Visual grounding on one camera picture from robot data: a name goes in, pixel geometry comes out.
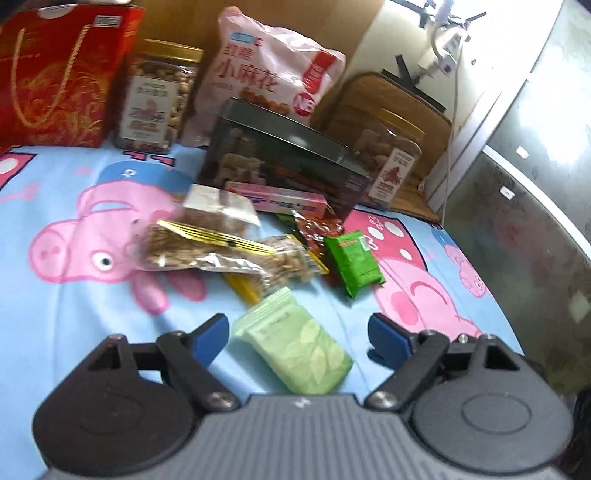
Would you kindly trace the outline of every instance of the pink cartoon pig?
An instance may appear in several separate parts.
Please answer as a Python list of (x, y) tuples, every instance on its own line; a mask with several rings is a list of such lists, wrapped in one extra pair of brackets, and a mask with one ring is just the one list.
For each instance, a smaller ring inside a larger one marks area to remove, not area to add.
[(412, 332), (433, 329), (451, 340), (461, 333), (481, 334), (457, 314), (446, 289), (429, 272), (395, 258), (382, 259), (380, 266), (388, 281), (374, 289), (374, 296), (386, 316)]
[[(90, 187), (78, 198), (77, 219), (52, 223), (35, 236), (31, 268), (52, 283), (129, 280), (139, 305), (161, 314), (168, 296), (155, 274), (135, 269), (131, 242), (149, 223), (171, 218), (175, 210), (170, 194), (156, 186), (117, 180)], [(205, 285), (194, 271), (167, 272), (167, 280), (190, 300), (205, 297)]]
[(386, 278), (384, 285), (374, 288), (383, 314), (412, 332), (433, 329), (451, 340), (460, 333), (481, 334), (470, 320), (458, 315), (452, 298), (427, 271), (420, 250), (400, 220), (353, 211), (345, 228), (363, 232)]
[(468, 291), (476, 298), (483, 297), (487, 292), (486, 285), (484, 285), (484, 282), (462, 251), (454, 245), (447, 244), (445, 245), (445, 252), (452, 259), (452, 262), (460, 268), (460, 279)]

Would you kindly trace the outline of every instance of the white wall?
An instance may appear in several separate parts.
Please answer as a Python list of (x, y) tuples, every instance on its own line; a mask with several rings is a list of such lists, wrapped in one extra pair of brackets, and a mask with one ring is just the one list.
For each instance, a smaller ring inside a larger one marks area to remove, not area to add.
[[(480, 96), (490, 86), (497, 87), (517, 70), (519, 60), (534, 43), (537, 24), (562, 0), (456, 0), (454, 13), (471, 16), (486, 11), (487, 16), (470, 26), (472, 40), (465, 44), (460, 67), (460, 100), (457, 124), (466, 123)], [(411, 10), (385, 0), (366, 32), (345, 73), (389, 70), (398, 75), (395, 56), (402, 53), (411, 75), (418, 73), (417, 61), (427, 47), (425, 30)], [(424, 78), (418, 87), (448, 108), (451, 117), (454, 79), (438, 74)]]

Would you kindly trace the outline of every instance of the blue gripper pad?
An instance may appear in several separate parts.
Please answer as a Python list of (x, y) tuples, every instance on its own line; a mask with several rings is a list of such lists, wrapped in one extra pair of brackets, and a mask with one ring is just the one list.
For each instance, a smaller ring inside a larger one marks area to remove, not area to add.
[(189, 334), (191, 355), (207, 368), (219, 355), (230, 338), (228, 317), (218, 313)]
[(374, 313), (368, 321), (369, 342), (385, 365), (397, 370), (413, 354), (411, 333), (396, 325), (381, 313)]

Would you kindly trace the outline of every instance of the bed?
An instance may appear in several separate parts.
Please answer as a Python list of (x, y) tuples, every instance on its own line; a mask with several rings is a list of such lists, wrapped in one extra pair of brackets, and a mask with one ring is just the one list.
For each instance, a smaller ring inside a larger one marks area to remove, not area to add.
[[(134, 229), (187, 191), (204, 155), (181, 146), (145, 155), (106, 143), (98, 150), (19, 147), (0, 157), (0, 478), (31, 480), (43, 471), (31, 436), (35, 409), (105, 336), (151, 342), (218, 312), (233, 322), (246, 310), (219, 274), (143, 273), (129, 257)], [(272, 215), (261, 220), (265, 236), (285, 231)], [(391, 373), (367, 355), (367, 320), (377, 311), (412, 331), (494, 333), (521, 353), (495, 299), (444, 230), (367, 209), (352, 212), (345, 227), (363, 232), (386, 284), (354, 301), (322, 279), (293, 287), (312, 314), (324, 312), (317, 320), (355, 360), (339, 391), (362, 400)], [(243, 401), (286, 392), (237, 340), (210, 371)]]

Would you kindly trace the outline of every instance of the small jar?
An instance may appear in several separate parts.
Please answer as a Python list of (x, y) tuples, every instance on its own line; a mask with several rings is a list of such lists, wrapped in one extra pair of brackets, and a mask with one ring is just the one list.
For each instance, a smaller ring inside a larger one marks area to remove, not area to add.
[(422, 151), (424, 132), (389, 110), (380, 109), (361, 132), (355, 150), (374, 182), (363, 203), (388, 210)]
[(114, 143), (167, 153), (178, 137), (203, 50), (144, 40), (129, 68), (127, 96)]

